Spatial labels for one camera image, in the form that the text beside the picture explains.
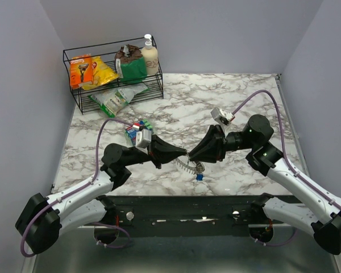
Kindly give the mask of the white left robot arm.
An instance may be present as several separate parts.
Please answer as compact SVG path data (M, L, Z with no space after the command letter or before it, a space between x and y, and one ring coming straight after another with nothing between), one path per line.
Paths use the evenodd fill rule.
M157 135L151 136L146 148L107 145L100 159L102 165L96 166L91 177L60 193L47 197L37 193L28 199L15 223L22 236L20 252L29 258L48 250L64 231L92 222L110 224L115 212L97 198L126 182L131 176L128 166L152 162L160 169L186 154L186 149L171 145Z

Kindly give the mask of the steel key ring organiser disc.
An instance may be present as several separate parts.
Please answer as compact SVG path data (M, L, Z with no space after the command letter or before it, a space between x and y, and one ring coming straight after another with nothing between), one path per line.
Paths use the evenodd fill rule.
M203 174L205 171L205 166L201 162L191 162L189 155L180 156L174 160L174 162L184 171L198 175Z

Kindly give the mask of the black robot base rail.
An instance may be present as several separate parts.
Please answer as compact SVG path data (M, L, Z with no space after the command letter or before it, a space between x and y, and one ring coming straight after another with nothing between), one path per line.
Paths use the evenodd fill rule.
M254 206L259 196L99 196L102 224L119 224L131 238L248 236L269 228Z

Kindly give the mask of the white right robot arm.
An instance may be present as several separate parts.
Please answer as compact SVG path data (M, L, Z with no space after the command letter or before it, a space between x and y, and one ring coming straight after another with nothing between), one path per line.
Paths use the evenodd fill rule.
M258 223L277 220L311 235L330 254L341 253L341 198L328 192L301 172L269 140L274 133L268 119L253 115L240 132L224 134L224 118L210 126L201 142L189 152L192 162L216 163L228 151L249 150L248 164L263 176L286 188L303 204L287 204L277 197L263 194L259 204L250 208Z

